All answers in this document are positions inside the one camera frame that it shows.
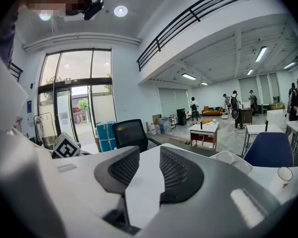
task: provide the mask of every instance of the backpack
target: backpack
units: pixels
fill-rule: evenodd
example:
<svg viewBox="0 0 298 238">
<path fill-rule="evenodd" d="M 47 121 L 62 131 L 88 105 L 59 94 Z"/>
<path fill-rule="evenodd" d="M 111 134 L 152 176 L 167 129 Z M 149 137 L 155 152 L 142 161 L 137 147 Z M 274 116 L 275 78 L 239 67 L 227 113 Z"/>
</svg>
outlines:
<svg viewBox="0 0 298 238">
<path fill-rule="evenodd" d="M 232 109 L 237 109 L 237 99 L 234 97 L 231 97 L 230 103 L 232 104 Z"/>
<path fill-rule="evenodd" d="M 290 94 L 288 104 L 287 104 L 287 113 L 290 113 L 290 111 L 292 110 L 292 97 L 293 97 L 293 94 L 295 94 L 295 97 L 297 97 L 296 90 L 293 90 L 292 93 Z"/>
<path fill-rule="evenodd" d="M 197 111 L 197 106 L 195 104 L 192 105 L 192 112 L 196 112 Z"/>
</svg>

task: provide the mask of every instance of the chair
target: chair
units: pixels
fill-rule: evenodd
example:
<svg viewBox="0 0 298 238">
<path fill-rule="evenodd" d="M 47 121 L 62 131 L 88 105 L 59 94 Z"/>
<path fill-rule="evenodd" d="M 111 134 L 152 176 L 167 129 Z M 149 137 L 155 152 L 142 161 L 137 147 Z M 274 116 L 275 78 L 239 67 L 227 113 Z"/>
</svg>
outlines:
<svg viewBox="0 0 298 238">
<path fill-rule="evenodd" d="M 138 145 L 140 152 L 148 147 L 148 139 L 140 119 L 118 122 L 113 125 L 117 149 Z"/>
<path fill-rule="evenodd" d="M 292 167 L 294 157 L 286 134 L 262 132 L 257 135 L 244 157 L 256 167 Z"/>
</svg>

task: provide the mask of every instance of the recessed light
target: recessed light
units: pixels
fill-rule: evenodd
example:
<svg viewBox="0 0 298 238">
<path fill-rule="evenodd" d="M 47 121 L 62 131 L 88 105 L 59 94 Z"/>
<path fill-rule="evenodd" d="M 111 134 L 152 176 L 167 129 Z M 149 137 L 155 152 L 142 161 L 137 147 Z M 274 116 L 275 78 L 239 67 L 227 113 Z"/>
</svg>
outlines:
<svg viewBox="0 0 298 238">
<path fill-rule="evenodd" d="M 289 67 L 291 67 L 291 66 L 293 66 L 295 64 L 296 64 L 295 62 L 292 62 L 292 63 L 288 64 L 284 69 L 288 69 Z"/>
<path fill-rule="evenodd" d="M 128 9 L 123 5 L 120 5 L 115 8 L 114 13 L 117 17 L 124 17 L 127 15 Z"/>
<path fill-rule="evenodd" d="M 189 78 L 189 79 L 192 79 L 192 80 L 196 80 L 197 78 L 196 77 L 193 77 L 193 76 L 191 76 L 191 75 L 189 75 L 189 74 L 182 74 L 182 77 L 186 77 L 186 78 Z"/>
<path fill-rule="evenodd" d="M 40 19 L 42 19 L 44 21 L 47 21 L 51 18 L 51 15 L 46 14 L 46 13 L 40 13 L 39 16 L 40 16 Z"/>
<path fill-rule="evenodd" d="M 256 58 L 256 61 L 260 61 L 261 60 L 261 58 L 263 57 L 263 55 L 266 52 L 266 50 L 267 50 L 267 47 L 262 47 L 260 49 L 260 52 L 259 52 L 259 54 L 258 54 L 258 56 Z"/>
<path fill-rule="evenodd" d="M 250 69 L 249 72 L 248 72 L 248 74 L 247 74 L 247 76 L 249 76 L 250 74 L 252 74 L 252 72 L 253 72 L 253 69 Z"/>
</svg>

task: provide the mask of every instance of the black cabinet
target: black cabinet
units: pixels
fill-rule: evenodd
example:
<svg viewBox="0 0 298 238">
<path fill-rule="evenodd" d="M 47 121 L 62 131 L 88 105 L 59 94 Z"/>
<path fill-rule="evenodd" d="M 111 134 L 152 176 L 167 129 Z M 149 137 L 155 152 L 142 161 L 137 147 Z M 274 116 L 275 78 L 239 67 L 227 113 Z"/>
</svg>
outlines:
<svg viewBox="0 0 298 238">
<path fill-rule="evenodd" d="M 187 119 L 185 117 L 185 109 L 178 109 L 177 116 L 178 116 L 178 125 L 186 125 L 187 124 Z"/>
</svg>

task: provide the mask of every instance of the brown sofa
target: brown sofa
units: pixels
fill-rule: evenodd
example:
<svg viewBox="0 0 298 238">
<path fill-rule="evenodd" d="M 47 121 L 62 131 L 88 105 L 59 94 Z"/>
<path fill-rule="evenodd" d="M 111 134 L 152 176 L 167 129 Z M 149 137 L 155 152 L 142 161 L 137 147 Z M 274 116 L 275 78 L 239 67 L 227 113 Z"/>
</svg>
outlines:
<svg viewBox="0 0 298 238">
<path fill-rule="evenodd" d="M 223 108 L 222 107 L 216 107 L 216 108 L 209 108 L 209 106 L 204 106 L 204 109 L 202 110 L 203 116 L 220 116 Z"/>
</svg>

